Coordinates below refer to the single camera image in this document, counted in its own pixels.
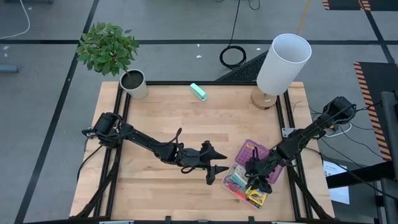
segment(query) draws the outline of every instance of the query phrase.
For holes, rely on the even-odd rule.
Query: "pink tray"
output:
[[[241,150],[239,151],[238,155],[235,158],[235,161],[238,164],[241,164],[243,167],[246,164],[246,162],[252,157],[253,155],[253,150],[248,148],[246,145],[250,145],[250,146],[255,146],[257,147],[258,151],[259,151],[259,158],[263,159],[266,156],[268,156],[269,154],[269,149],[267,149],[266,147],[255,143],[254,141],[248,139],[244,142]],[[282,172],[283,167],[281,166],[277,166],[275,168],[275,171],[273,171],[272,173],[269,174],[269,178],[267,178],[268,182],[270,184],[274,184],[276,182],[276,180],[279,177],[279,174]]]

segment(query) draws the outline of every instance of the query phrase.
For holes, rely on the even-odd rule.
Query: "white lamp shade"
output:
[[[311,57],[310,44],[294,34],[277,36],[257,76],[257,85],[269,95],[281,95]]]

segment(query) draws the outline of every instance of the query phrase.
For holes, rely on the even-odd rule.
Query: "white cable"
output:
[[[27,19],[27,29],[26,29],[24,32],[21,32],[21,33],[19,33],[19,34],[7,36],[7,37],[0,37],[0,40],[6,39],[6,38],[10,38],[10,37],[16,37],[16,36],[18,36],[18,35],[25,34],[25,33],[28,32],[29,29],[30,29],[30,20],[29,20],[29,16],[27,15],[27,12],[26,12],[26,10],[25,10],[24,3],[22,3],[22,0],[19,0],[19,1],[21,2],[22,9],[24,10],[24,13],[25,13],[25,15],[26,15],[26,19]]]
[[[325,135],[325,137],[328,137],[328,138],[332,138],[332,137],[336,137],[336,136],[339,136],[340,134],[344,134],[344,133],[347,133],[349,130],[351,130],[351,128],[353,127],[353,125],[351,124],[351,123],[349,123],[349,128],[347,129],[347,130],[341,130],[341,132],[340,133],[337,133],[337,134],[332,134],[331,136],[329,136],[329,135]]]

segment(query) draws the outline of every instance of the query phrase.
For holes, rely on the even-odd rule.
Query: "plant pot soil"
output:
[[[133,90],[139,87],[144,81],[144,76],[141,72],[130,71],[122,78],[122,86],[128,90]]]

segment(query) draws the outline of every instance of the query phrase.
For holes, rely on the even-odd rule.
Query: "potted plant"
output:
[[[123,72],[120,86],[134,99],[142,99],[147,95],[144,73],[138,69],[128,69],[134,60],[132,53],[137,55],[138,42],[134,36],[125,36],[131,30],[123,29],[104,22],[97,23],[90,28],[89,33],[83,34],[80,46],[76,49],[78,60],[87,65],[88,70],[94,69],[104,76],[113,76]]]

